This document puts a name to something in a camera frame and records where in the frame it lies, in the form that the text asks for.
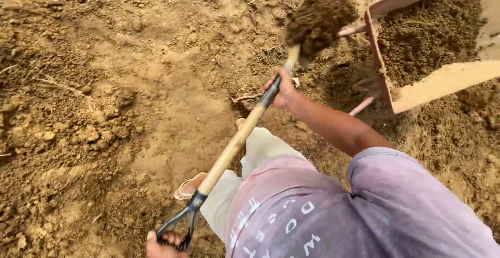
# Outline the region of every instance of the soil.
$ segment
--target soil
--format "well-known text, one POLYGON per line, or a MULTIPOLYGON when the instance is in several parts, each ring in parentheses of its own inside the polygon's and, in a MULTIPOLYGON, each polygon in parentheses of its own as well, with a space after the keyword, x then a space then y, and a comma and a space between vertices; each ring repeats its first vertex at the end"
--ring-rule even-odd
MULTIPOLYGON (((255 103, 230 97, 255 95, 284 62, 278 37, 301 1, 0 0, 0 257, 144 257, 147 232, 184 207, 174 190, 210 169, 255 103)), ((297 72, 300 91, 355 107, 373 75, 365 40, 322 51, 297 72)), ((382 100, 359 114, 496 237, 499 92, 497 79, 403 114, 382 100)), ((348 157, 301 122, 271 108, 261 126, 348 187, 348 157)), ((191 247, 224 256, 201 216, 191 247)))
POLYGON ((359 18, 350 0, 304 0, 286 25, 286 44, 301 45, 301 56, 314 60, 337 42, 337 33, 359 18))
POLYGON ((411 85, 443 65, 476 60, 481 12, 480 0, 421 0, 390 12, 378 45, 391 84, 411 85))

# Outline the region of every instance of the left hand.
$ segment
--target left hand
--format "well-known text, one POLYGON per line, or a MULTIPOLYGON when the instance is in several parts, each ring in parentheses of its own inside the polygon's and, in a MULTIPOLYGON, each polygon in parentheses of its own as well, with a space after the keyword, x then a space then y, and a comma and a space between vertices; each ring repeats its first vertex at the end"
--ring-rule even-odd
MULTIPOLYGON (((164 234, 163 238, 178 245, 180 243, 180 237, 177 234, 164 234)), ((160 245, 156 241, 156 233, 150 231, 147 233, 146 238, 146 257, 147 258, 188 258, 189 254, 186 252, 179 253, 177 250, 170 246, 160 245)))

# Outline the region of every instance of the soil on shovel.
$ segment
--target soil on shovel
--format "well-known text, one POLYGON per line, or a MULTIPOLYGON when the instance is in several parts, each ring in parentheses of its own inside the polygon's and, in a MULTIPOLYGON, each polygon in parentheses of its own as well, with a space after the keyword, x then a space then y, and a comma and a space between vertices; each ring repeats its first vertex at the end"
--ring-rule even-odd
POLYGON ((301 55, 314 58, 334 44, 337 33, 358 17, 349 0, 304 0, 286 25, 286 44, 300 44, 301 55))
POLYGON ((475 61, 481 12, 479 0, 421 0, 389 13, 378 45, 392 85, 413 84, 446 64, 475 61))

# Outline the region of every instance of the beige sandal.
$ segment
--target beige sandal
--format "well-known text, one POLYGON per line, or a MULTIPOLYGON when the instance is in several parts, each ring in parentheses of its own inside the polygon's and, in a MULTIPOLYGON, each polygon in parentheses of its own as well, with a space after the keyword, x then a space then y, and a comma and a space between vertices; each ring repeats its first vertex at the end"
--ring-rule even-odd
POLYGON ((173 197, 175 197, 178 200, 190 199, 195 192, 191 192, 191 193, 182 192, 183 187, 184 187, 185 184, 192 182, 194 179, 198 178, 201 175, 208 175, 208 173, 201 172, 201 173, 198 173, 198 175, 194 176, 193 178, 184 181, 184 183, 180 184, 180 187, 178 187, 176 189, 176 191, 173 193, 173 197))

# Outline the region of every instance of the faded purple shirt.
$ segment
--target faded purple shirt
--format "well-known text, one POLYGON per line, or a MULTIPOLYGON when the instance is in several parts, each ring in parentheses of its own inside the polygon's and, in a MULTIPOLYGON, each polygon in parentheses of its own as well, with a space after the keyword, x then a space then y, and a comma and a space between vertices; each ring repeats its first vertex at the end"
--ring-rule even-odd
POLYGON ((491 230, 415 159, 356 155, 352 193, 293 156, 270 160, 230 206, 226 257, 500 257, 491 230))

